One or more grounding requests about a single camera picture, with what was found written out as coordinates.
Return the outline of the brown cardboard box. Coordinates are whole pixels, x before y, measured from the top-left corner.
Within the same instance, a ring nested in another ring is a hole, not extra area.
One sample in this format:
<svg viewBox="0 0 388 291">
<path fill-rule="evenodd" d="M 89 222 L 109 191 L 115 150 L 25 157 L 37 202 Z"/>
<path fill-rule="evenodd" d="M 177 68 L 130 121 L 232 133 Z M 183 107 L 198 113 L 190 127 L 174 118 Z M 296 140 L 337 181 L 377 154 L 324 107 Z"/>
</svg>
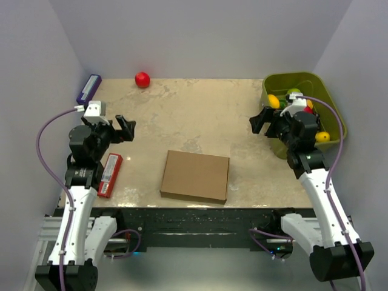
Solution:
<svg viewBox="0 0 388 291">
<path fill-rule="evenodd" d="M 161 181 L 164 198 L 225 204 L 230 158 L 169 150 Z"/>
</svg>

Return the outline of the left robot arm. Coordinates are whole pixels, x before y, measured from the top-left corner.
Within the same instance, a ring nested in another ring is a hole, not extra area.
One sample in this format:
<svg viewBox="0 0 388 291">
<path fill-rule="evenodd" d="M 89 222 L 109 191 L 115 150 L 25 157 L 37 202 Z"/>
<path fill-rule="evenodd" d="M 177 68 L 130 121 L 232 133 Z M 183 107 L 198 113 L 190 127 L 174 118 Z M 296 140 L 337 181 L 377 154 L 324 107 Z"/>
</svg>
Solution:
<svg viewBox="0 0 388 291">
<path fill-rule="evenodd" d="M 69 132 L 70 154 L 61 183 L 66 194 L 62 221 L 47 263 L 35 272 L 44 290 L 95 290 L 98 263 L 109 239 L 125 232 L 125 222 L 117 215 L 90 217 L 104 171 L 102 157 L 111 144 L 135 137 L 135 121 L 122 115 L 115 118 L 120 129 L 111 120 L 91 122 L 83 117 L 83 123 Z"/>
</svg>

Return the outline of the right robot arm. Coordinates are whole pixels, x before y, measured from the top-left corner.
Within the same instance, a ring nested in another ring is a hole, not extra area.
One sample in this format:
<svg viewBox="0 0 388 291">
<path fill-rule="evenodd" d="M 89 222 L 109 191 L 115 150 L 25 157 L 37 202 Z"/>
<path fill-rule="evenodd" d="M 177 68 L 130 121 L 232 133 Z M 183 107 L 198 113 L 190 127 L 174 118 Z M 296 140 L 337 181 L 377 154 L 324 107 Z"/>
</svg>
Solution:
<svg viewBox="0 0 388 291">
<path fill-rule="evenodd" d="M 318 281 L 359 277 L 364 282 L 374 249 L 370 242 L 361 240 L 336 195 L 329 166 L 315 145 L 316 117 L 304 111 L 281 113 L 265 106 L 249 121 L 254 134 L 268 124 L 265 136 L 287 147 L 287 163 L 304 187 L 319 225 L 314 229 L 292 208 L 278 209 L 272 212 L 269 224 L 272 235 L 296 241 L 308 255 Z"/>
</svg>

